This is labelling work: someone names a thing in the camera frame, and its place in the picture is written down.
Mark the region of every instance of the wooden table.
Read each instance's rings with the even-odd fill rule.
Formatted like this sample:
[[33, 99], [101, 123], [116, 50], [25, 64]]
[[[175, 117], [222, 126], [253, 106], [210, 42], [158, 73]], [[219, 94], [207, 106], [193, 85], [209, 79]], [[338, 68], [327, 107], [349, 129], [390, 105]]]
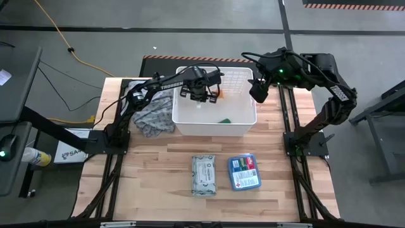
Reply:
[[[97, 118], [117, 100], [121, 81], [106, 79]], [[301, 125], [305, 125], [316, 115], [312, 95], [304, 89], [294, 92], [299, 119]], [[147, 139], [131, 123], [130, 148], [123, 160], [114, 220], [299, 221], [290, 161], [282, 140], [285, 129], [278, 89], [270, 89], [267, 100], [257, 107], [258, 122], [244, 137], [183, 136], [176, 130], [174, 134]], [[113, 121], [115, 108], [112, 106], [106, 111], [96, 129], [103, 129]], [[244, 153], [256, 155], [262, 186], [237, 192], [231, 189], [226, 160]], [[216, 196], [191, 195], [191, 157], [194, 155], [216, 155]], [[73, 215], [82, 212], [99, 190], [105, 160], [106, 155], [97, 155], [84, 165]], [[315, 193], [338, 217], [326, 163], [320, 158], [308, 157], [308, 165]], [[308, 197], [306, 194], [303, 197], [309, 215]]]

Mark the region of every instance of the white basket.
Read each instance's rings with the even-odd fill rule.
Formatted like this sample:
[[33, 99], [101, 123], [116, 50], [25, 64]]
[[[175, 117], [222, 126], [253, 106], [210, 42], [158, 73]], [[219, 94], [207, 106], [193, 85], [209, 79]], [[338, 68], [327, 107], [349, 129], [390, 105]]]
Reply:
[[[215, 67], [201, 67], [211, 72]], [[225, 76], [221, 77], [221, 92], [224, 98], [218, 98], [216, 104], [198, 103], [180, 97], [181, 87], [174, 89], [173, 115], [179, 131], [185, 136], [243, 136], [257, 121], [256, 102], [249, 94], [253, 72], [249, 68], [220, 67]], [[216, 91], [216, 85], [210, 87]], [[231, 123], [218, 123], [224, 119]]]

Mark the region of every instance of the gray cloth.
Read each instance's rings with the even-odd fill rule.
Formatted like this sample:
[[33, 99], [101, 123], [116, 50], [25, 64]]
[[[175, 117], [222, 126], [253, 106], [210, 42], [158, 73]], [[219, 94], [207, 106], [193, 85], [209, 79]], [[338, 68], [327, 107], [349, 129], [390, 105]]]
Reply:
[[[128, 89], [144, 81], [133, 81]], [[173, 89], [157, 92], [152, 101], [142, 110], [132, 116], [137, 128], [145, 137], [157, 137], [162, 132], [174, 132], [175, 123], [171, 119], [173, 109]]]

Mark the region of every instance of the green object in bin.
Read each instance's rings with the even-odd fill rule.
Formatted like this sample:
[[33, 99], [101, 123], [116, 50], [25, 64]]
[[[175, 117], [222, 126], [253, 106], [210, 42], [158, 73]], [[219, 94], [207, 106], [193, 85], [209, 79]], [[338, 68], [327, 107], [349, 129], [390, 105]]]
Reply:
[[228, 118], [221, 120], [218, 122], [219, 124], [230, 124], [230, 120]]

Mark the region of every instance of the label on package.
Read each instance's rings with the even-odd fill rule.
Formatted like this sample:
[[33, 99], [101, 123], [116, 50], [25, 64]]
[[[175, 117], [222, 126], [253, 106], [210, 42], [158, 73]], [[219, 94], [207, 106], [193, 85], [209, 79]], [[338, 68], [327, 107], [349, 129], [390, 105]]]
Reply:
[[247, 157], [246, 161], [247, 161], [247, 168], [248, 169], [254, 169], [253, 159], [251, 157]]
[[245, 158], [239, 158], [239, 165], [242, 170], [247, 170], [247, 165], [245, 162]]
[[233, 160], [232, 161], [232, 166], [234, 167], [234, 172], [239, 172], [240, 171], [238, 160]]
[[214, 184], [214, 163], [211, 161], [197, 162], [197, 178], [199, 184]]
[[234, 172], [232, 175], [234, 176], [234, 184], [236, 188], [252, 187], [259, 184], [256, 169]]

